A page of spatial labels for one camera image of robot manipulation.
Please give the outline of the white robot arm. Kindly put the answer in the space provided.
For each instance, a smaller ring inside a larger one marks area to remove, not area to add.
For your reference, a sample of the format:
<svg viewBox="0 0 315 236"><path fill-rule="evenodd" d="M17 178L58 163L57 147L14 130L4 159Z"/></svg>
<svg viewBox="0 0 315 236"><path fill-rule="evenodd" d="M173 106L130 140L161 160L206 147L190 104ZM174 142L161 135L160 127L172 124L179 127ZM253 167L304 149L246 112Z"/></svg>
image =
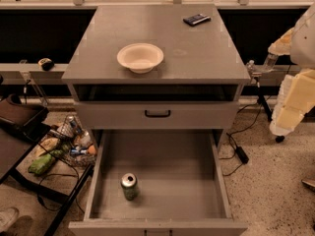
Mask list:
<svg viewBox="0 0 315 236"><path fill-rule="evenodd" d="M300 68L297 75L284 76L272 114L270 131L276 136L286 136L315 106L315 3L268 51L278 56L288 55Z"/></svg>

